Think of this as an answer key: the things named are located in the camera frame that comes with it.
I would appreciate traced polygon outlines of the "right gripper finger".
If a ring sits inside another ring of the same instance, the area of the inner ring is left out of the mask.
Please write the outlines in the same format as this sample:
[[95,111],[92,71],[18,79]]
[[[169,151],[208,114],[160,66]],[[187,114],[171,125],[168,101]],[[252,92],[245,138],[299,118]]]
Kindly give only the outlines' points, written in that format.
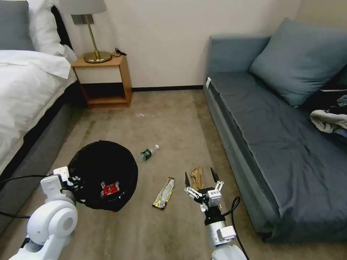
[[185,172],[185,192],[193,200],[202,201],[202,193],[200,192],[200,190],[194,189],[190,186],[190,181],[187,172]]
[[210,170],[211,170],[211,174],[212,174],[213,180],[214,180],[214,182],[216,184],[215,185],[215,190],[218,190],[220,192],[222,187],[223,187],[223,185],[224,185],[224,182],[220,181],[218,174],[215,172],[215,170],[212,167],[210,168]]

